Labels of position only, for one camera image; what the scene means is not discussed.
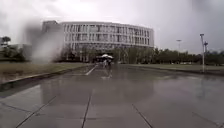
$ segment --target pole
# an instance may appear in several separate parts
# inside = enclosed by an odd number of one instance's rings
[[[205,48],[204,48],[204,34],[200,34],[201,36],[201,43],[202,43],[202,72],[205,72]]]
[[[180,64],[180,42],[181,42],[181,40],[177,40],[177,42],[178,42],[178,60],[179,60],[179,64]]]

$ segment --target sky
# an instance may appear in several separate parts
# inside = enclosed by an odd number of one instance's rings
[[[190,53],[224,50],[223,0],[0,0],[0,37],[21,43],[22,28],[44,20],[108,21],[153,28],[155,46]]]

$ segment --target road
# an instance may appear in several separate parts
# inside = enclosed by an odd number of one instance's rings
[[[87,68],[0,92],[0,128],[224,128],[224,78]]]

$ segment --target white building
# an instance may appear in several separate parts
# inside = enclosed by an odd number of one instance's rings
[[[128,24],[46,21],[42,29],[45,32],[60,30],[64,43],[70,44],[73,49],[83,46],[97,50],[130,46],[154,47],[153,29]]]

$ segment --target grass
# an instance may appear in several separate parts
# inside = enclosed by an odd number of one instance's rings
[[[143,67],[151,67],[151,68],[161,68],[161,69],[178,69],[178,70],[194,70],[194,71],[201,71],[201,65],[184,65],[184,64],[133,64],[132,66],[143,66]],[[213,70],[223,70],[224,66],[206,66],[206,70],[213,71]]]
[[[51,64],[33,64],[33,63],[0,63],[1,75],[37,75],[52,73],[61,70],[71,69],[83,66],[83,63],[51,63]]]

